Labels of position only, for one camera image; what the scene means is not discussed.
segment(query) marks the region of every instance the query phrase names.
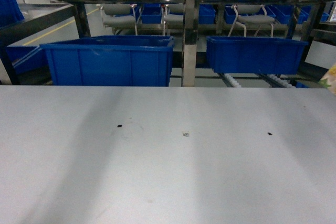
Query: gray chair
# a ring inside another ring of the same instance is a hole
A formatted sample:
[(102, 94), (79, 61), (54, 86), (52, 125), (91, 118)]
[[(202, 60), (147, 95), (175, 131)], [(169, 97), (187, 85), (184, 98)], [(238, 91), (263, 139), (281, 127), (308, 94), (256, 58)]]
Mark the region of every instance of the gray chair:
[(121, 28), (133, 28), (135, 29), (135, 35), (138, 35), (137, 21), (135, 18), (134, 5), (129, 4), (105, 4), (101, 8), (101, 17), (105, 27), (111, 27), (112, 33), (115, 34), (115, 29)]
[(183, 27), (183, 13), (184, 13), (183, 4), (166, 5), (163, 18), (163, 35), (165, 35), (165, 31), (169, 25), (178, 25)]
[[(234, 26), (237, 24), (242, 26), (244, 29), (244, 37), (246, 37), (247, 28), (245, 24), (255, 24), (259, 25), (257, 31), (255, 32), (254, 36), (257, 36), (261, 25), (263, 24), (270, 24), (271, 25), (271, 37), (273, 37), (274, 33), (274, 26), (273, 22), (275, 21), (274, 18), (267, 16), (267, 11), (264, 5), (232, 5), (231, 8), (235, 11), (236, 18), (232, 23), (232, 27), (230, 29), (228, 37), (231, 36)], [(262, 9), (264, 14), (258, 14), (253, 16), (241, 16), (240, 14), (256, 14)]]

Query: gray tabletop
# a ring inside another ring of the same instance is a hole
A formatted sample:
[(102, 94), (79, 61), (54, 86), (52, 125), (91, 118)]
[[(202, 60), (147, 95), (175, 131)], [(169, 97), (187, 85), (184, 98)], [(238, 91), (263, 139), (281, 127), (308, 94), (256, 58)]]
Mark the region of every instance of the gray tabletop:
[(324, 89), (0, 86), (0, 223), (336, 223)]

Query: blue crate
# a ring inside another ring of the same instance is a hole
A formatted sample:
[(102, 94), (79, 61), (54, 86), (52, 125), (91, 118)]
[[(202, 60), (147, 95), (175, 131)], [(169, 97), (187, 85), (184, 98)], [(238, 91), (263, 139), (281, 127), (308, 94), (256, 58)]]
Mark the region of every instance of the blue crate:
[(39, 47), (6, 47), (16, 74), (32, 71), (48, 65), (45, 52)]
[(143, 6), (144, 6), (144, 8), (161, 7), (161, 4), (144, 4)]
[(0, 0), (0, 27), (24, 19), (16, 0)]
[(303, 88), (303, 89), (308, 89), (309, 88), (307, 85), (304, 85), (301, 82), (297, 82), (295, 87), (297, 87), (297, 88)]
[(143, 24), (160, 24), (161, 17), (160, 7), (145, 7), (141, 14)]
[(169, 85), (170, 36), (100, 36), (44, 44), (54, 85)]
[(255, 37), (207, 37), (206, 55), (216, 73), (296, 74), (304, 41)]
[(215, 21), (216, 11), (212, 5), (200, 5), (199, 6), (200, 17), (199, 24), (213, 24)]
[[(307, 13), (307, 18), (304, 21), (307, 21), (310, 10), (311, 10), (311, 6), (305, 6), (302, 8), (303, 11), (305, 11)], [(329, 18), (329, 14), (328, 13), (323, 13), (320, 22), (326, 22)]]
[[(291, 18), (291, 14), (293, 11), (293, 6), (290, 5), (271, 5), (270, 9), (275, 13), (276, 19), (281, 24), (288, 24)], [(300, 16), (298, 19), (298, 24), (302, 24), (305, 20), (307, 20), (308, 14), (301, 10)]]

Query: chair backrest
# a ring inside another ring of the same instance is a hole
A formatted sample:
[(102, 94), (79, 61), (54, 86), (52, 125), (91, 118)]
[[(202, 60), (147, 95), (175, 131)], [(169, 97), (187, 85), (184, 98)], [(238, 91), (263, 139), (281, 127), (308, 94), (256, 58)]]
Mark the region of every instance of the chair backrest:
[(106, 4), (104, 5), (106, 15), (127, 15), (130, 14), (131, 6), (129, 4)]
[(169, 5), (169, 10), (170, 10), (171, 13), (183, 13), (184, 12), (184, 4)]
[(260, 11), (261, 5), (236, 5), (239, 14), (254, 14)]

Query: floor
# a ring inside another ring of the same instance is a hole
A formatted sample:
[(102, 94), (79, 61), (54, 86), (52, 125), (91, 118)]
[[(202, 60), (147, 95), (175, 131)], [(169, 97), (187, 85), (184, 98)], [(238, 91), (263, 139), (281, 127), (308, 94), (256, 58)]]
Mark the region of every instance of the floor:
[[(98, 10), (98, 7), (95, 4), (87, 4), (86, 11), (88, 15), (88, 22), (90, 26), (90, 31), (92, 36), (101, 36), (101, 35), (112, 35), (111, 28), (105, 28), (102, 24), (101, 14)], [(31, 12), (32, 15), (38, 15), (39, 11)], [(139, 30), (139, 34), (146, 33), (148, 31)], [(122, 34), (134, 34), (132, 30), (124, 30)], [(174, 51), (182, 51), (182, 34), (180, 31), (172, 31), (171, 35), (174, 36), (175, 39), (175, 47)], [(261, 36), (267, 36), (267, 32), (260, 32)], [(77, 28), (75, 24), (74, 18), (69, 18), (64, 20), (63, 22), (51, 26), (48, 29), (45, 29), (39, 33), (36, 33), (32, 36), (29, 36), (23, 40), (20, 40), (13, 45), (15, 46), (39, 46), (40, 44), (56, 42), (61, 40), (72, 40), (78, 39)], [(300, 39), (300, 34), (296, 34), (294, 39)], [(197, 43), (197, 51), (206, 52), (206, 35), (199, 34), (199, 40)], [(173, 68), (172, 71), (173, 76), (181, 76), (182, 70), (180, 68)], [(214, 78), (202, 78), (202, 77), (218, 77), (216, 73), (212, 71), (212, 69), (196, 69), (196, 87), (226, 87), (224, 82), (221, 79)], [(255, 74), (232, 74), (233, 77), (256, 77)], [(29, 84), (30, 77), (29, 75), (25, 75), (23, 77), (23, 84)], [(267, 88), (270, 87), (268, 83), (263, 80), (238, 80), (239, 84), (242, 87), (255, 87), (255, 88)], [(313, 82), (303, 81), (305, 85), (309, 87), (319, 88), (318, 84)], [(181, 78), (170, 78), (170, 87), (180, 87), (181, 86)]]

